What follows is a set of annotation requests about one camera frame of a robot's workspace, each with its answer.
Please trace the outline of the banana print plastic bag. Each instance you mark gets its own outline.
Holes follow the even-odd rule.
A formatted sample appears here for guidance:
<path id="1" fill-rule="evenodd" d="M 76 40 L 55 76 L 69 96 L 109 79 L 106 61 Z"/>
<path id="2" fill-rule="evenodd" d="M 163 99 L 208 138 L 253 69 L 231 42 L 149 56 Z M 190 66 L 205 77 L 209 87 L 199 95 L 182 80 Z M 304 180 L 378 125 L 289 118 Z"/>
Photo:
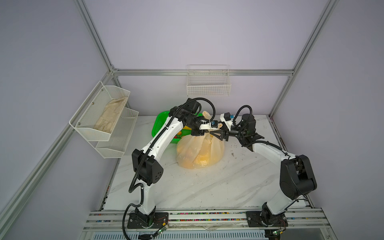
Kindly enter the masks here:
<path id="1" fill-rule="evenodd" d="M 177 163 L 186 169 L 200 169 L 218 163 L 224 156 L 225 143 L 204 133 L 203 136 L 187 135 L 177 143 Z"/>

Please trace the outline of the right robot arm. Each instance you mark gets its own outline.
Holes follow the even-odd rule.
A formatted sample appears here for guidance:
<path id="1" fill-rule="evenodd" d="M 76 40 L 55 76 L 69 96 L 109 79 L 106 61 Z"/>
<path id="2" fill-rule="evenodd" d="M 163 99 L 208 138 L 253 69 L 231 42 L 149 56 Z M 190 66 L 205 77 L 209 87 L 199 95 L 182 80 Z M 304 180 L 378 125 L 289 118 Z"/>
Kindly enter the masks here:
<path id="1" fill-rule="evenodd" d="M 279 167 L 279 190 L 262 206 L 259 221 L 271 227 L 283 219 L 286 210 L 298 200 L 317 189 L 315 174 L 310 159 L 305 155 L 295 155 L 269 141 L 256 132 L 256 119 L 252 112 L 234 116 L 221 114 L 218 121 L 208 124 L 210 134 L 219 140 L 236 138 L 240 145 L 260 154 Z"/>

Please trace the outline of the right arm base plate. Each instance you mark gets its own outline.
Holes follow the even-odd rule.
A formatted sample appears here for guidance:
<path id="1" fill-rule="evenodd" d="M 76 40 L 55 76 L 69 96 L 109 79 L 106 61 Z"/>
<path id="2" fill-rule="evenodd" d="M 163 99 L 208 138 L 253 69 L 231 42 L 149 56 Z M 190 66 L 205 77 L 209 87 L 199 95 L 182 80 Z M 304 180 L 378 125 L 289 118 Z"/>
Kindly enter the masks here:
<path id="1" fill-rule="evenodd" d="M 288 222 L 284 214 L 272 215 L 267 211 L 247 211 L 246 219 L 250 228 L 254 227 L 287 227 Z"/>

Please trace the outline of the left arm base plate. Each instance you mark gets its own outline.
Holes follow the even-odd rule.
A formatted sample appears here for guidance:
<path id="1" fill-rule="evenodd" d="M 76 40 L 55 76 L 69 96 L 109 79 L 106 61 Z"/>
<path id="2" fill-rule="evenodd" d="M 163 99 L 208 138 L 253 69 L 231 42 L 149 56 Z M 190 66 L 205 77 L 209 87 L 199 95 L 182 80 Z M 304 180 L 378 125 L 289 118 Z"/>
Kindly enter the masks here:
<path id="1" fill-rule="evenodd" d="M 160 229 L 169 220 L 169 213 L 155 212 L 150 215 L 144 215 L 140 212 L 129 214 L 129 220 L 126 224 L 127 229 Z"/>

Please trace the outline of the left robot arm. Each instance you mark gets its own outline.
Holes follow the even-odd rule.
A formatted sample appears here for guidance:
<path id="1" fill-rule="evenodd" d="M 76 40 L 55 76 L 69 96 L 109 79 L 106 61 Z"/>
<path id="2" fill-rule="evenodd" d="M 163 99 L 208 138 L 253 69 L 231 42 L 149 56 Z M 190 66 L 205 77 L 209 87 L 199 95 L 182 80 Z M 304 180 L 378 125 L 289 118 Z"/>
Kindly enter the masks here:
<path id="1" fill-rule="evenodd" d="M 130 239 L 126 223 L 130 208 L 134 208 L 134 220 L 139 222 L 142 227 L 149 228 L 155 222 L 156 205 L 154 197 L 151 196 L 152 187 L 164 173 L 160 160 L 173 137 L 184 127 L 191 128 L 192 133 L 198 136 L 206 133 L 207 130 L 203 130 L 201 126 L 208 126 L 209 130 L 217 127 L 218 122 L 214 120 L 215 115 L 216 108 L 210 100 L 203 97 L 188 98 L 184 104 L 170 110 L 165 123 L 147 145 L 132 152 L 135 174 L 128 192 L 131 194 L 139 188 L 140 200 L 137 204 L 130 203 L 123 213 L 122 233 L 126 240 Z"/>

